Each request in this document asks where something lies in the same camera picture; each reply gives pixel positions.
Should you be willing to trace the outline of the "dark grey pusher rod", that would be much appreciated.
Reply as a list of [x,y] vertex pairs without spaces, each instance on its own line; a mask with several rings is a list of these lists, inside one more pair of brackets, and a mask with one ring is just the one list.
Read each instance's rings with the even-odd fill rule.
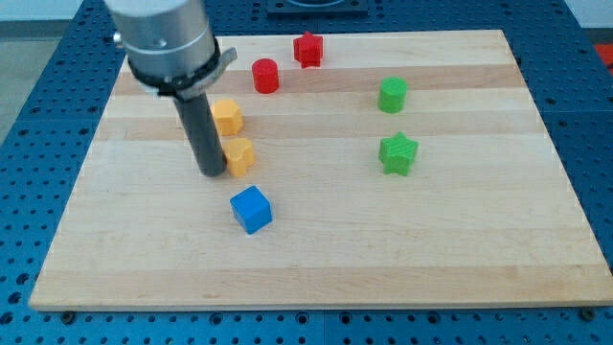
[[226,158],[206,95],[202,94],[188,100],[175,98],[173,103],[200,172],[209,177],[224,173]]

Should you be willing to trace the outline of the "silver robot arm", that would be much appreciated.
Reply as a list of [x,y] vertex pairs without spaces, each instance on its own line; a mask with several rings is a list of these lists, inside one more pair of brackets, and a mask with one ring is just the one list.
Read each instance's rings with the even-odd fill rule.
[[218,176],[226,170],[206,83],[228,59],[200,0],[106,0],[134,78],[149,93],[169,97],[191,144],[200,171]]

